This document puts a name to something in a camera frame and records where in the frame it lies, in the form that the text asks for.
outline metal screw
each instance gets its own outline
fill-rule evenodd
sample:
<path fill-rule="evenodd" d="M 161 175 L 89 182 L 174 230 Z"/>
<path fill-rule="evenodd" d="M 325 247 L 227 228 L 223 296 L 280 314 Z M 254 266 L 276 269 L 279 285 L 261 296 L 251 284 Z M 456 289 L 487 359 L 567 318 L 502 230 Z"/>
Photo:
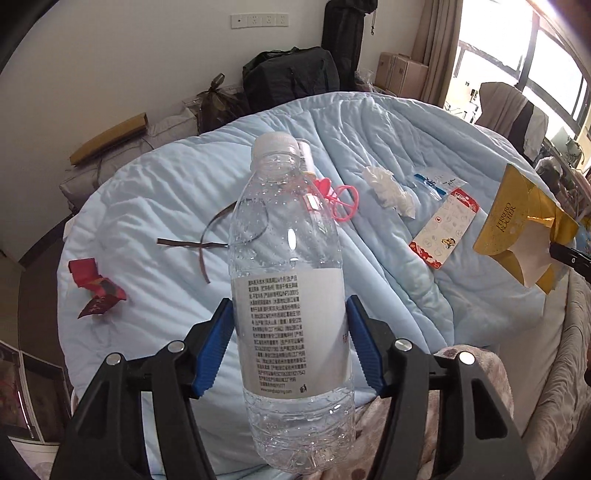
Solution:
<path fill-rule="evenodd" d="M 459 356 L 460 362 L 466 365 L 472 365 L 476 361 L 476 358 L 470 352 L 460 352 Z"/>
<path fill-rule="evenodd" d="M 118 353 L 110 353 L 107 356 L 107 365 L 117 365 L 119 362 L 121 362 L 121 355 Z"/>
<path fill-rule="evenodd" d="M 170 342 L 168 344 L 168 351 L 170 353 L 179 353 L 184 350 L 184 342 L 181 340 L 175 340 L 174 342 Z"/>
<path fill-rule="evenodd" d="M 396 340 L 394 346 L 401 352 L 408 352 L 413 347 L 412 343 L 406 340 L 406 338 Z"/>

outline crumpled red wrapper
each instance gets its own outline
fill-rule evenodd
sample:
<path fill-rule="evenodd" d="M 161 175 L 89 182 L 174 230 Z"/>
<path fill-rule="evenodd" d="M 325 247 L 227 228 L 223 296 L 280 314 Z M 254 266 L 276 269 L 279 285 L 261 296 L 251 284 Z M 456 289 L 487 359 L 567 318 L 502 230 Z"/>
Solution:
<path fill-rule="evenodd" d="M 94 294 L 78 318 L 106 313 L 120 300 L 127 300 L 125 290 L 110 279 L 99 275 L 94 258 L 70 260 L 68 268 L 76 285 Z"/>

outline electrical outlet panel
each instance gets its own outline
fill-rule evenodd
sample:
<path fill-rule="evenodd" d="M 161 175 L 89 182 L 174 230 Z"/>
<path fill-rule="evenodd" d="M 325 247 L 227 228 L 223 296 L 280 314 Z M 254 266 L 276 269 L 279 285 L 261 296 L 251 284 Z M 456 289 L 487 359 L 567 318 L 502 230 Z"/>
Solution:
<path fill-rule="evenodd" d="M 288 14 L 234 14 L 230 15 L 232 28 L 289 27 Z"/>

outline white tissue paper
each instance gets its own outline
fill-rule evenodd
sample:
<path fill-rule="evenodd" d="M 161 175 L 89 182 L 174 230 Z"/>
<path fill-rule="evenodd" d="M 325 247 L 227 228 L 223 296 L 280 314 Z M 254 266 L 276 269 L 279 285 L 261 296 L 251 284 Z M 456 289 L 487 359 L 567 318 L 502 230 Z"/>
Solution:
<path fill-rule="evenodd" d="M 365 167 L 363 178 L 378 196 L 383 207 L 395 209 L 400 216 L 415 218 L 418 197 L 411 189 L 405 189 L 391 171 L 383 167 Z"/>

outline light blue quilt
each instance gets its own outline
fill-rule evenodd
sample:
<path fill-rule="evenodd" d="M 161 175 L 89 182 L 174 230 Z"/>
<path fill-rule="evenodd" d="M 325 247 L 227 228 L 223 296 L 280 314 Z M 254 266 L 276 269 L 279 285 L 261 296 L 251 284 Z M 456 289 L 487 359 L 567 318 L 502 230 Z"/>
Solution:
<path fill-rule="evenodd" d="M 164 247 L 156 239 L 197 241 L 208 221 L 238 198 L 249 178 L 251 146 L 272 130 L 309 140 L 319 173 L 359 190 L 359 212 L 339 228 L 346 293 L 359 295 L 368 313 L 388 322 L 397 336 L 435 352 L 458 343 L 492 345 L 540 321 L 541 290 L 525 289 L 472 249 L 507 162 L 552 197 L 507 140 L 413 100 L 329 93 L 161 147 L 123 167 L 88 200 L 58 271 L 60 341 L 79 394 L 108 353 L 122 352 L 128 359 L 152 355 L 184 338 L 194 323 L 210 319 L 230 296 L 224 249 L 204 253 L 208 285 L 195 250 Z M 400 218 L 378 203 L 361 174 L 369 165 L 384 166 L 414 189 L 420 201 L 416 219 Z M 413 186 L 420 167 L 467 181 L 466 192 L 481 206 L 438 271 L 408 247 L 441 205 L 423 186 Z M 217 223 L 207 240 L 226 242 L 228 225 L 229 219 Z M 67 263 L 87 257 L 96 258 L 100 274 L 123 287 L 128 300 L 105 317 L 79 320 L 89 292 L 76 288 Z M 366 403 L 374 394 L 355 355 L 353 371 L 356 403 Z M 147 396 L 144 404 L 152 472 L 163 473 Z M 234 338 L 213 388 L 194 404 L 194 412 L 216 473 L 261 463 L 248 430 Z"/>

